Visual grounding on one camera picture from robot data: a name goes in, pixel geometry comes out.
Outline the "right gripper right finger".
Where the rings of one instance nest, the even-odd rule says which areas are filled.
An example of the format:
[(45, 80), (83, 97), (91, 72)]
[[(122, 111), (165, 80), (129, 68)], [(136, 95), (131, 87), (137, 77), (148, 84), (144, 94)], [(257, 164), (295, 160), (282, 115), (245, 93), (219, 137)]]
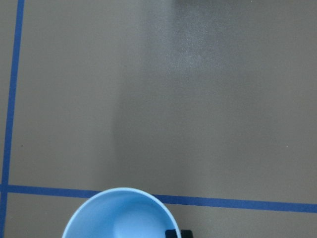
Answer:
[(182, 238), (193, 238), (193, 232), (191, 230), (181, 230)]

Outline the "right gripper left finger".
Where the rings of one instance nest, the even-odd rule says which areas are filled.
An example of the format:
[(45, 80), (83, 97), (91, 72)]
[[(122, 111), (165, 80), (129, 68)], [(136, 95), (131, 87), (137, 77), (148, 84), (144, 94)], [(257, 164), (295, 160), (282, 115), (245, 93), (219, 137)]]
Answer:
[(176, 238), (176, 230), (175, 229), (166, 230), (165, 231), (165, 237), (166, 238)]

